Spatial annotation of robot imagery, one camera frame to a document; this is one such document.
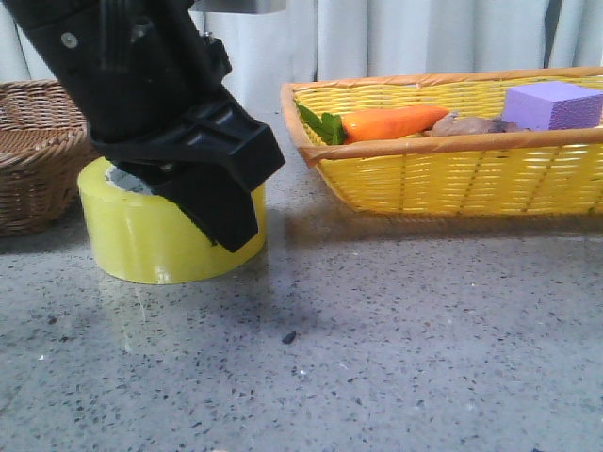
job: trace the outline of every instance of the purple sponge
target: purple sponge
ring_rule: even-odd
[[[507,90],[502,119],[531,130],[582,129],[601,122],[603,92],[564,82]]]

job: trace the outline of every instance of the yellow tape roll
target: yellow tape roll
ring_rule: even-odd
[[[110,183],[107,175],[112,168],[99,158],[82,170],[77,181],[92,253],[106,273],[134,283],[186,283],[232,270],[262,249],[264,186],[253,192],[259,234],[231,253],[213,246],[173,202]]]

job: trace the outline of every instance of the speckled countertop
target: speckled countertop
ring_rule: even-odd
[[[268,244],[224,276],[111,278],[77,204],[0,239],[0,451],[603,450],[600,221],[353,214],[272,122]]]

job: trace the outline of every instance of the orange carrot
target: orange carrot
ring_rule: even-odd
[[[435,105],[355,111],[341,117],[344,143],[406,137],[431,128],[448,113]]]
[[[319,118],[297,103],[301,117],[326,144],[350,144],[370,139],[393,139],[423,132],[449,112],[435,105],[375,108],[347,115],[323,113]]]

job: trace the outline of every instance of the wicker basket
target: wicker basket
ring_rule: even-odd
[[[316,113],[441,105],[502,112],[508,87],[560,80],[603,89],[603,68],[440,73],[287,84],[285,121],[306,163],[353,209],[437,216],[603,213],[603,128],[407,137],[326,146],[295,101]]]
[[[98,154],[86,123],[56,81],[0,85],[0,236],[46,229],[77,193]]]

